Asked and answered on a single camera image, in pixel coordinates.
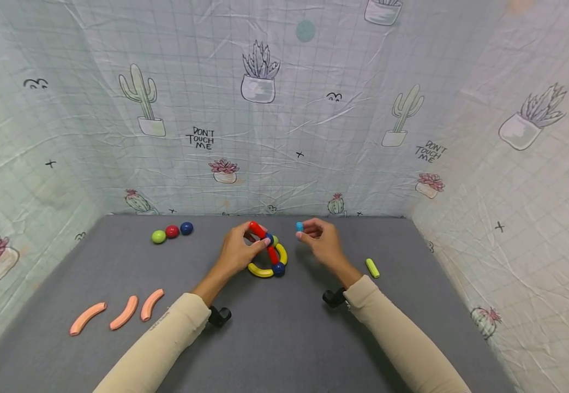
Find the gray mat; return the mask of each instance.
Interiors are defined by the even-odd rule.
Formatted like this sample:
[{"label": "gray mat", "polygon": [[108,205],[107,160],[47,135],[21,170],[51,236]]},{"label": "gray mat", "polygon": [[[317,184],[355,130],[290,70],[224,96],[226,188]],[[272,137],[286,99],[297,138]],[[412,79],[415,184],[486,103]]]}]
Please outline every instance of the gray mat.
[{"label": "gray mat", "polygon": [[[0,392],[91,392],[115,362],[213,265],[223,235],[247,218],[105,216],[33,295],[0,340]],[[342,305],[321,300],[339,287],[295,239],[298,218],[260,217],[289,254],[283,278],[242,272],[219,294],[232,319],[206,328],[177,360],[159,392],[408,392],[372,335]],[[190,236],[154,245],[155,229],[191,221]],[[333,221],[350,260],[380,270],[376,283],[448,356],[474,393],[513,392],[470,312],[413,223],[394,218]],[[265,255],[259,263],[268,266]],[[143,323],[109,323],[128,297],[165,295]],[[70,324],[107,302],[81,335]]]}]

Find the red ball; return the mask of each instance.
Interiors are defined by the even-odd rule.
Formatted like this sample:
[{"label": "red ball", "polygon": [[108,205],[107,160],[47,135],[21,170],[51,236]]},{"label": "red ball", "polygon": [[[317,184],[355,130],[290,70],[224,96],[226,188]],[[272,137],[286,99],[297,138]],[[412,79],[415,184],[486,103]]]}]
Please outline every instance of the red ball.
[{"label": "red ball", "polygon": [[175,239],[177,236],[179,236],[179,228],[177,225],[169,225],[165,232],[169,239]]}]

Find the salmon curved stick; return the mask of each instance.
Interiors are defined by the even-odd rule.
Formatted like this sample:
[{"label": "salmon curved stick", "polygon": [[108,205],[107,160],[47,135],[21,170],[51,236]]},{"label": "salmon curved stick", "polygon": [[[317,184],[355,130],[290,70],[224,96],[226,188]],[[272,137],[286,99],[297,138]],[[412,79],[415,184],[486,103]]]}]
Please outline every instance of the salmon curved stick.
[{"label": "salmon curved stick", "polygon": [[136,312],[136,307],[138,307],[138,296],[134,295],[127,301],[127,305],[123,312],[110,323],[110,330],[116,330],[126,324],[131,316]]},{"label": "salmon curved stick", "polygon": [[84,329],[84,326],[86,326],[86,323],[88,323],[88,321],[92,319],[93,316],[97,315],[98,313],[101,313],[101,311],[104,311],[106,308],[107,308],[107,303],[101,302],[85,310],[83,314],[81,314],[77,319],[75,319],[75,323],[73,323],[73,325],[70,327],[70,335],[76,336],[80,334],[81,331]]},{"label": "salmon curved stick", "polygon": [[151,311],[153,310],[153,306],[155,306],[155,303],[157,303],[157,301],[159,301],[163,296],[164,291],[162,289],[158,289],[149,295],[142,307],[142,310],[140,310],[140,319],[142,319],[143,322],[147,322],[149,319],[151,319]]}]

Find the hand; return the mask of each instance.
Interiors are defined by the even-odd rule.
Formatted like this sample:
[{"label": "hand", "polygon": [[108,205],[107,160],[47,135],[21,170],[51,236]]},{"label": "hand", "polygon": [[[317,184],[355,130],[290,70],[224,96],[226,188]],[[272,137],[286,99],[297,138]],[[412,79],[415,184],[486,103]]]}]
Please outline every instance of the hand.
[{"label": "hand", "polygon": [[[251,260],[271,243],[269,239],[255,240],[248,230],[249,223],[240,224],[227,232],[223,238],[217,263],[210,269],[206,277],[190,291],[201,297],[207,307],[212,305],[214,298],[217,297],[230,278],[246,268]],[[267,228],[262,225],[261,227],[267,232]],[[251,241],[252,245],[248,246],[244,239]]]},{"label": "hand", "polygon": [[343,254],[339,233],[333,224],[318,218],[302,224],[304,232],[297,232],[297,238],[309,245],[317,260],[337,276],[345,289],[363,277]]}]

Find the teal dot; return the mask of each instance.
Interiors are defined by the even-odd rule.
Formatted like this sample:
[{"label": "teal dot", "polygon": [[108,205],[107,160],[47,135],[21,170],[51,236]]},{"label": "teal dot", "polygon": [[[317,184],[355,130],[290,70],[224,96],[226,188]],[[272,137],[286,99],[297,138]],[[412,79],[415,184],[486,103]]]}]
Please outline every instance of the teal dot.
[{"label": "teal dot", "polygon": [[308,42],[315,37],[315,25],[309,20],[303,20],[297,25],[295,33],[298,40]]}]

